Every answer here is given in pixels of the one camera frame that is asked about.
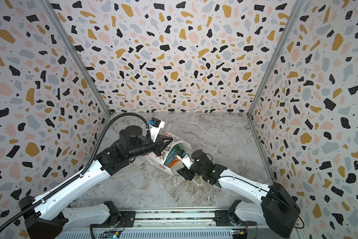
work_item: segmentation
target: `patterned wall panel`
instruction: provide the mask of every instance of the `patterned wall panel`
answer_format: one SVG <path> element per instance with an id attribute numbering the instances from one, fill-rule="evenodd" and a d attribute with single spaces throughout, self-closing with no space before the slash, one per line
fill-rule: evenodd
<path id="1" fill-rule="evenodd" d="M 0 225 L 86 163 L 105 119 L 37 1 L 0 1 Z M 27 238 L 24 219 L 1 238 Z"/>
<path id="2" fill-rule="evenodd" d="M 305 1 L 252 119 L 307 238 L 358 239 L 358 1 Z"/>
<path id="3" fill-rule="evenodd" d="M 111 111 L 246 111 L 291 0 L 52 0 Z"/>

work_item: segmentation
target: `marble floor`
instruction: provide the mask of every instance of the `marble floor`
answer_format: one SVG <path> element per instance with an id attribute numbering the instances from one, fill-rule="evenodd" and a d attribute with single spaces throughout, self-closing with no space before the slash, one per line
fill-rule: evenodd
<path id="1" fill-rule="evenodd" d="M 213 163 L 225 165 L 248 179 L 269 183 L 268 174 L 249 128 L 246 114 L 215 113 L 140 113 L 149 120 L 156 117 L 166 122 L 161 134 L 170 132 L 190 143 L 193 150 L 202 149 L 213 156 Z M 119 138 L 119 131 L 129 125 L 145 127 L 137 117 L 117 120 L 106 133 L 99 152 Z M 228 189 L 203 182 L 201 186 L 172 176 L 151 165 L 147 156 L 112 177 L 98 183 L 74 202 L 71 207 L 88 207 L 113 201 L 119 208 L 146 207 L 229 207 L 234 200 L 249 202 Z"/>

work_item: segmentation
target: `robotic arm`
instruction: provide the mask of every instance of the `robotic arm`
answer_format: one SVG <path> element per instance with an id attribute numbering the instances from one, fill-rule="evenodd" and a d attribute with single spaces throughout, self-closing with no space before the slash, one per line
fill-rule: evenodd
<path id="1" fill-rule="evenodd" d="M 133 113 L 118 115 L 106 126 L 100 138 L 103 138 L 110 124 L 126 115 L 143 119 Z M 80 170 L 56 188 L 36 198 L 29 195 L 22 198 L 19 201 L 22 211 L 16 215 L 17 217 L 14 216 L 2 225 L 0 232 L 22 215 L 31 239 L 52 239 L 63 231 L 91 224 L 101 224 L 106 227 L 119 225 L 122 217 L 111 201 L 86 208 L 67 208 L 67 206 L 87 189 L 128 166 L 130 159 L 151 152 L 161 156 L 173 138 L 158 134 L 164 127 L 163 121 L 152 118 L 144 122 L 149 128 L 147 137 L 142 135 L 142 129 L 136 125 L 123 129 L 119 132 L 119 140 L 97 154 L 89 168 Z M 184 179 L 192 180 L 195 175 L 199 175 L 211 185 L 233 190 L 261 205 L 259 211 L 257 209 L 250 211 L 247 210 L 249 205 L 240 200 L 235 201 L 228 211 L 229 220 L 234 225 L 240 225 L 243 221 L 266 222 L 278 235 L 289 237 L 300 209 L 282 185 L 274 183 L 269 186 L 241 177 L 223 165 L 213 164 L 202 150 L 193 152 L 191 157 L 182 150 L 178 154 L 178 159 L 182 161 L 183 168 L 177 170 L 177 173 Z"/>

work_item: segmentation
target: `terrazzo wall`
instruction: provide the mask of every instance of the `terrazzo wall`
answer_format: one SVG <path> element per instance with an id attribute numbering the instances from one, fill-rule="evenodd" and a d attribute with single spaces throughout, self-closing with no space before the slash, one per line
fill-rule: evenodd
<path id="1" fill-rule="evenodd" d="M 358 0 L 305 2 L 252 119 L 307 238 L 358 239 Z"/>
<path id="2" fill-rule="evenodd" d="M 247 111 L 291 0 L 52 0 L 110 111 Z"/>
<path id="3" fill-rule="evenodd" d="M 37 1 L 0 1 L 0 225 L 86 164 L 105 122 Z M 1 238 L 28 238 L 23 217 Z"/>

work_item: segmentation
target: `back wall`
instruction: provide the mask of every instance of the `back wall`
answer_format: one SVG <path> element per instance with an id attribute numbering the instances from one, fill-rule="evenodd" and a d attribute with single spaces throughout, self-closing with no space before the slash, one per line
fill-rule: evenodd
<path id="1" fill-rule="evenodd" d="M 291 0 L 53 0 L 112 112 L 244 112 Z"/>

